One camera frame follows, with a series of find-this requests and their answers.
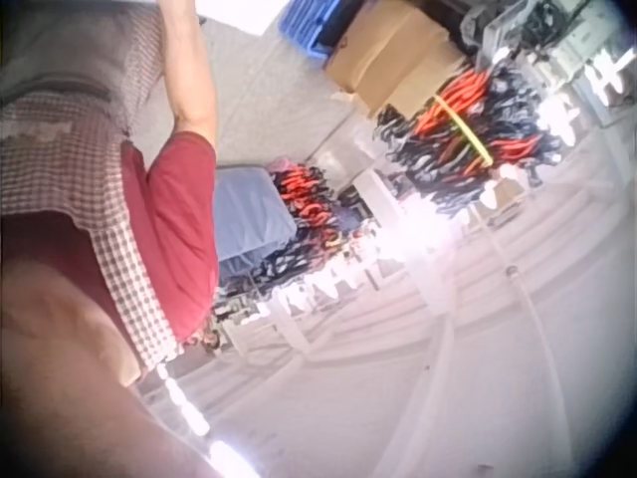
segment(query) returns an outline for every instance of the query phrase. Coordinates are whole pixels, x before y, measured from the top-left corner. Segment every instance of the man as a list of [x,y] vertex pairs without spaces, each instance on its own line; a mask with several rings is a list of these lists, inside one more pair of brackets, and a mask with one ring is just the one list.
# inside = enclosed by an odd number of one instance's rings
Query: man
[[[2,456],[27,476],[217,476],[125,389],[217,281],[206,46],[194,0],[158,4],[3,12]],[[162,73],[174,132],[146,173],[127,137]]]

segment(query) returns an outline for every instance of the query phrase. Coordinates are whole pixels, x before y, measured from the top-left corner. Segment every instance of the red t-shirt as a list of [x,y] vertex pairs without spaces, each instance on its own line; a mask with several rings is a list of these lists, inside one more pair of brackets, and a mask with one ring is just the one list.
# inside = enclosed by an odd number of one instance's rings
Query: red t-shirt
[[[137,248],[166,319],[183,342],[207,317],[217,286],[215,151],[202,136],[180,132],[148,172],[141,153],[129,142],[122,145],[121,161]],[[71,217],[58,212],[2,217],[2,253],[3,261],[32,259],[59,271],[102,307],[132,346],[91,237]]]

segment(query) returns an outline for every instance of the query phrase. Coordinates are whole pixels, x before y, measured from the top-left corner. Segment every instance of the yellow cord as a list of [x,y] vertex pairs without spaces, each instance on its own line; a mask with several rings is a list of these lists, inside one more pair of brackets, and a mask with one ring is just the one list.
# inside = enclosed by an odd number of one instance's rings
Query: yellow cord
[[469,142],[473,145],[478,154],[485,161],[485,165],[492,166],[494,163],[493,157],[487,151],[487,147],[484,146],[480,139],[474,134],[474,132],[471,131],[471,128],[462,120],[462,118],[458,116],[456,112],[451,109],[451,107],[449,107],[449,105],[447,105],[447,103],[442,98],[440,98],[438,95],[434,95],[434,99],[440,104],[445,112],[449,114],[454,123],[457,124],[460,130],[465,134]]

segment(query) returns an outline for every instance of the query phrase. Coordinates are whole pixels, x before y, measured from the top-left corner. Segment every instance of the blue fabric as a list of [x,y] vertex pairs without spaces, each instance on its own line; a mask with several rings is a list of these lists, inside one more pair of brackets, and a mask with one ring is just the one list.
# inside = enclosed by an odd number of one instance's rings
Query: blue fabric
[[218,169],[213,209],[222,280],[258,266],[297,233],[294,218],[262,167]]

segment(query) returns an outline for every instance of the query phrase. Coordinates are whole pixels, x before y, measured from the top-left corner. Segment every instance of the bright light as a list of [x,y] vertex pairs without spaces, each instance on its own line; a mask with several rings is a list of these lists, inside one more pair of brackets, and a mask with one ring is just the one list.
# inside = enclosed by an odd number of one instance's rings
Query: bright light
[[312,274],[305,276],[305,282],[309,286],[316,286],[332,299],[338,299],[338,290],[336,289],[334,276],[328,267],[322,268]]
[[168,375],[168,370],[166,369],[166,365],[164,365],[163,363],[160,363],[157,367],[157,374],[159,375],[159,378],[161,378],[162,380],[166,380],[167,378],[170,377],[170,375]]
[[342,255],[332,258],[327,266],[333,270],[337,281],[345,281],[345,283],[352,289],[356,289],[356,287],[358,287],[353,270],[347,265]]
[[257,310],[261,317],[268,317],[272,313],[270,309],[268,309],[268,306],[266,306],[263,302],[257,304]]
[[480,201],[489,209],[498,208],[498,198],[496,197],[496,191],[493,189],[485,189],[480,195]]
[[599,82],[600,84],[606,81],[605,79],[607,78],[608,83],[617,93],[624,93],[624,84],[621,81],[621,77],[617,75],[613,59],[606,49],[603,49],[593,58],[593,66],[602,75],[602,79]]
[[[157,0],[134,1],[156,3]],[[289,2],[290,0],[196,0],[199,15],[258,36],[266,32]]]
[[509,47],[502,47],[500,50],[498,50],[496,52],[496,54],[494,55],[492,64],[495,65],[499,62],[501,62],[504,58],[506,58],[509,54],[511,53],[511,48]]
[[284,289],[285,294],[288,296],[288,300],[290,304],[295,306],[297,309],[302,311],[307,311],[310,309],[310,305],[308,304],[308,294],[301,290],[299,284],[291,284],[286,289]]
[[613,63],[608,51],[603,49],[593,58],[594,68],[590,65],[584,66],[584,76],[590,83],[595,94],[606,107],[609,105],[609,100],[604,89],[610,84],[618,94],[623,94],[624,83],[618,74],[635,60],[636,57],[637,51],[631,48],[624,53],[616,63]]
[[164,383],[166,388],[168,388],[170,399],[175,405],[183,406],[188,401],[183,390],[179,387],[174,378],[167,378]]
[[458,213],[457,216],[460,219],[460,222],[465,226],[471,224],[471,216],[469,215],[469,211],[467,209],[463,209]]
[[210,425],[195,406],[188,401],[185,393],[177,384],[177,381],[168,374],[166,365],[163,363],[157,366],[157,374],[164,380],[164,385],[168,389],[168,395],[172,402],[179,407],[181,414],[186,419],[188,426],[197,436],[204,436],[210,431]]
[[286,313],[290,316],[292,314],[292,309],[290,309],[290,303],[288,302],[288,295],[286,294],[286,292],[281,288],[277,288],[275,289],[274,295],[279,303],[283,306]]
[[537,107],[539,121],[537,124],[549,128],[550,132],[561,139],[568,146],[575,146],[575,131],[570,125],[572,114],[566,108],[566,103],[559,94],[546,98]]
[[210,463],[224,478],[261,478],[239,453],[223,441],[210,445]]
[[204,436],[210,431],[210,425],[203,417],[201,412],[197,410],[190,402],[186,402],[181,406],[181,414],[188,422],[190,429],[197,436]]
[[506,179],[518,179],[518,169],[512,164],[503,164],[499,169],[500,177]]
[[449,219],[436,212],[436,205],[418,194],[407,198],[403,206],[405,216],[401,224],[400,240],[407,240],[410,250],[419,252],[423,247],[438,249],[451,241]]

